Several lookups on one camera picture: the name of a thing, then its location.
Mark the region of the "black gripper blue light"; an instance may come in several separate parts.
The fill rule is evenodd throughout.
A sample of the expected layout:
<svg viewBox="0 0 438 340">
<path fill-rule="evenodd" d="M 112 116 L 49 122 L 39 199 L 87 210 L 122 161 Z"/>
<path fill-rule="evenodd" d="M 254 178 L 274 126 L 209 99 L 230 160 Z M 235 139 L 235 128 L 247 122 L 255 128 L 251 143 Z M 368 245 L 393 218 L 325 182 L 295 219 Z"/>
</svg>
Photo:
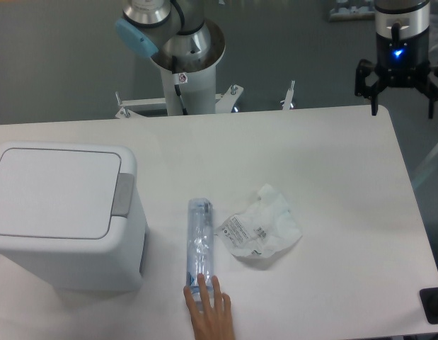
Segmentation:
<svg viewBox="0 0 438 340">
<path fill-rule="evenodd" d="M 430 74 L 438 78 L 438 63 L 429 61 L 429 35 L 421 33 L 410 38 L 393 40 L 376 35 L 376 64 L 361 59 L 355 71 L 355 96 L 369 100 L 371 115 L 379 110 L 378 97 L 386 87 L 420 87 L 428 98 L 428 118 L 434 117 L 434 105 L 438 101 L 438 86 Z M 372 85 L 367 78 L 376 75 Z"/>
</svg>

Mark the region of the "silver robot arm blue cap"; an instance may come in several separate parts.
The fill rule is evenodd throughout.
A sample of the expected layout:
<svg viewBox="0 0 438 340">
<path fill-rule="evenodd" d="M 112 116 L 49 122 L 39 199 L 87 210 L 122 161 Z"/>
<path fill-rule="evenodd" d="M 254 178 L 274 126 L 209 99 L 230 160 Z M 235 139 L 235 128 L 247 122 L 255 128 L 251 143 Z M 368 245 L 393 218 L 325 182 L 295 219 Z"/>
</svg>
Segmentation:
<svg viewBox="0 0 438 340">
<path fill-rule="evenodd" d="M 226 48 L 220 27 L 205 16 L 203 1 L 123 1 L 115 29 L 136 55 L 172 73 L 212 67 Z"/>
</svg>

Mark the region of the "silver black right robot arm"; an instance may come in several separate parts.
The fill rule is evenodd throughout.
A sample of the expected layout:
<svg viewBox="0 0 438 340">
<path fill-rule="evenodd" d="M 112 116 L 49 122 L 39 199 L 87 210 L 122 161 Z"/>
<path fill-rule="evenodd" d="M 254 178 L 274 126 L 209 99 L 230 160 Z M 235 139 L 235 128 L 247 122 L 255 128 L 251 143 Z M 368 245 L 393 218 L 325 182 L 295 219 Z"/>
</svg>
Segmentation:
<svg viewBox="0 0 438 340">
<path fill-rule="evenodd" d="M 375 1 L 377 80 L 369 87 L 371 114 L 378 112 L 378 95 L 386 88 L 417 89 L 428 98 L 428 118 L 434 117 L 438 63 L 429 59 L 430 1 Z"/>
</svg>

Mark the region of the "bare human hand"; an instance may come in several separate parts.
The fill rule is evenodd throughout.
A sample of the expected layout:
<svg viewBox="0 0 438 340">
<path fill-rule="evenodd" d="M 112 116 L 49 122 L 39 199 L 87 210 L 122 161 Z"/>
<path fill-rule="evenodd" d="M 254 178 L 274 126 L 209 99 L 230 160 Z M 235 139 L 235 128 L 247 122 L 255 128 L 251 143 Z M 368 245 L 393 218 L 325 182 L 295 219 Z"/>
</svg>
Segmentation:
<svg viewBox="0 0 438 340">
<path fill-rule="evenodd" d="M 212 276 L 214 305 L 211 305 L 205 277 L 202 273 L 197 275 L 200 289 L 202 311 L 192 296 L 189 287 L 183 288 L 185 304 L 190 314 L 190 321 L 197 340 L 231 340 L 236 339 L 234 322 L 231 310 L 231 298 L 221 291 L 219 279 Z"/>
</svg>

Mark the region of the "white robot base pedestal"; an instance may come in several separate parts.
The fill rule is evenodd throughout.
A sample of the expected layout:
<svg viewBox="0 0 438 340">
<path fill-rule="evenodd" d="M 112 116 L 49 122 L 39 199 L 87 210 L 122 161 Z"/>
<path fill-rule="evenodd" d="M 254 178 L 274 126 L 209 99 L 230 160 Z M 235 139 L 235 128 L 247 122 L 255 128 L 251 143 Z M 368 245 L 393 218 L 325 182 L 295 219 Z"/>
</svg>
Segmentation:
<svg viewBox="0 0 438 340">
<path fill-rule="evenodd" d="M 199 92 L 206 96 L 211 95 L 214 98 L 216 94 L 216 74 L 219 60 L 211 66 L 197 72 L 171 71 L 162 66 L 157 66 L 160 71 L 163 95 L 168 102 L 168 116 L 181 115 L 181 109 L 178 103 L 175 103 L 175 92 L 179 91 L 182 95 L 191 97 L 194 93 Z"/>
</svg>

